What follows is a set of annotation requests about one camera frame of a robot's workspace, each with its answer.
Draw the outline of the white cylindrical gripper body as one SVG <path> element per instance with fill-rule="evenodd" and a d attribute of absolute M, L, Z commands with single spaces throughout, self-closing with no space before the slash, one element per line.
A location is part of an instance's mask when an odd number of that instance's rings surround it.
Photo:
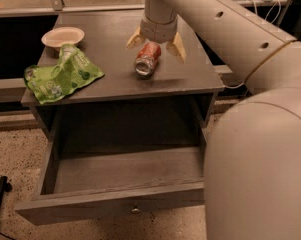
<path fill-rule="evenodd" d="M 171 41 L 177 32 L 177 19 L 167 24 L 150 21 L 146 16 L 140 22 L 140 33 L 149 41 L 165 43 Z"/>

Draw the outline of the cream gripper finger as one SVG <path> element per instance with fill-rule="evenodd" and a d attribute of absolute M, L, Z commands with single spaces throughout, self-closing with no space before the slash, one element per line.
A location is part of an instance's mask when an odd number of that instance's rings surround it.
<path fill-rule="evenodd" d="M 146 38 L 141 33 L 141 28 L 137 27 L 133 35 L 129 38 L 126 43 L 128 49 L 132 49 L 142 45 L 145 42 Z"/>
<path fill-rule="evenodd" d="M 186 51 L 179 33 L 166 43 L 166 50 L 174 56 L 178 62 L 184 63 L 186 60 Z"/>

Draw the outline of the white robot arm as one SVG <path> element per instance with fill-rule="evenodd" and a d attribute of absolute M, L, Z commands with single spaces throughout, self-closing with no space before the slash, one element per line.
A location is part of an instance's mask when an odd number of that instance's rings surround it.
<path fill-rule="evenodd" d="M 128 44 L 175 40 L 182 18 L 251 96 L 205 150 L 208 240 L 301 240 L 301 42 L 233 0 L 145 0 Z"/>

